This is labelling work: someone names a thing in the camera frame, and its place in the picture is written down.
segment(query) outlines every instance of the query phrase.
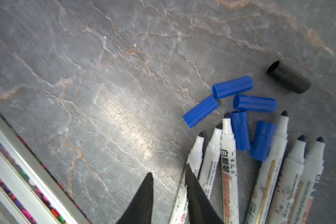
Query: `blue marker cap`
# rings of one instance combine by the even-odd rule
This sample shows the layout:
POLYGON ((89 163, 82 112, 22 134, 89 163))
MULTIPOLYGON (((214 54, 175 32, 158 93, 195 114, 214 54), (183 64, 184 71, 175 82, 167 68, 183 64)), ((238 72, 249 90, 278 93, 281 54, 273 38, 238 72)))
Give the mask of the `blue marker cap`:
POLYGON ((253 110, 272 113, 278 107, 273 98, 236 95, 233 100, 233 107, 236 110, 253 110))
POLYGON ((218 102, 212 96, 208 96, 196 107, 183 115, 183 119, 190 128, 194 127, 198 122, 218 108, 218 102))
POLYGON ((250 76, 226 81, 224 83, 215 84, 212 87, 215 99, 231 96, 240 92, 251 90, 254 86, 253 79, 250 76))
POLYGON ((259 121, 256 127, 253 147, 250 156, 254 159, 265 161, 269 154, 270 143, 273 139, 276 125, 259 121))
POLYGON ((246 111, 234 111, 231 113, 231 125, 235 135, 237 150, 250 150, 250 137, 248 127, 248 115, 246 111))

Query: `whiteboard marker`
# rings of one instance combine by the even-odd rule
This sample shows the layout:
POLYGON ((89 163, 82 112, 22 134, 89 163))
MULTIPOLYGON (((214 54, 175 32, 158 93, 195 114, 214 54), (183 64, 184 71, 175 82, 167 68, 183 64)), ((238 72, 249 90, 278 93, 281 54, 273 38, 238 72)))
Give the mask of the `whiteboard marker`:
POLYGON ((286 224, 304 170, 305 136, 300 136, 285 158, 268 213, 268 224, 286 224))
POLYGON ((319 137, 310 152, 306 155, 305 168, 301 175, 300 185, 297 190, 294 205, 288 223, 306 223, 309 215, 316 186, 318 185, 321 174, 323 173, 323 150, 325 143, 319 137))
POLYGON ((221 135, 221 179, 223 185, 224 224, 239 224, 236 145, 230 113, 223 118, 221 135))
POLYGON ((270 144, 269 155, 261 164, 245 224, 265 223, 287 144, 288 122, 289 117, 285 110, 276 125, 273 140, 270 144))
POLYGON ((220 140, 223 124, 220 123, 214 129, 213 136, 210 139, 207 149, 205 151, 202 169, 199 175, 199 184, 207 196, 210 198, 211 190, 213 188, 216 168, 220 158, 220 140))
MULTIPOLYGON (((195 140, 194 146, 187 159, 194 175, 197 177, 202 164, 204 135, 201 132, 195 140)), ((185 172, 183 173, 181 185, 179 186, 177 199, 175 200, 170 224, 184 224, 188 214, 187 187, 185 186, 185 172)))

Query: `small white speck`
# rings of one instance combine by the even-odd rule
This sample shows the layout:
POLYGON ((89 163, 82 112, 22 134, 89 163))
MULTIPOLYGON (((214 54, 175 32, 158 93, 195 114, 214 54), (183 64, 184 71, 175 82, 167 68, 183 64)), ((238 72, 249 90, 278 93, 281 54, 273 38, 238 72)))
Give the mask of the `small white speck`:
POLYGON ((35 183, 34 183, 31 179, 29 179, 29 184, 30 184, 31 186, 35 186, 35 183))

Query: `marker tip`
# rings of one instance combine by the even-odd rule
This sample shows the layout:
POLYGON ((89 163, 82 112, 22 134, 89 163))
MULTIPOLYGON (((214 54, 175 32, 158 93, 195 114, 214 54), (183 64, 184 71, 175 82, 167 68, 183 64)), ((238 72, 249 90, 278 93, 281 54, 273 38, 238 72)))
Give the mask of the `marker tip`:
POLYGON ((230 113, 228 112, 228 113, 224 114, 224 118, 230 118, 230 113))
POLYGON ((299 140, 299 141, 306 141, 306 137, 304 135, 302 135, 297 140, 299 140))
POLYGON ((319 137, 316 141, 322 142, 323 143, 323 138, 319 137))
POLYGON ((222 130, 222 129, 223 129, 223 123, 218 124, 218 125, 216 126, 216 128, 222 130))

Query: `marble surface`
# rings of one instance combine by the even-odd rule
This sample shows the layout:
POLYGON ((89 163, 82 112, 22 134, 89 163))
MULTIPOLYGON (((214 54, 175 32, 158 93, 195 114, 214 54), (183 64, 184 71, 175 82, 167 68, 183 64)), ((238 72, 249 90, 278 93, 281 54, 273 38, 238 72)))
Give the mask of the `marble surface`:
MULTIPOLYGON (((211 86, 250 74, 247 95, 287 110, 291 149, 323 136, 325 170, 307 223, 336 223, 336 0, 0 0, 0 111, 94 224, 115 223, 147 172, 152 223, 168 223, 196 135, 210 138, 233 97, 189 129, 211 86), (312 82, 295 94, 264 74, 282 60, 312 82)), ((238 152, 240 221, 259 163, 238 152)), ((222 216, 220 170, 210 199, 222 216)))

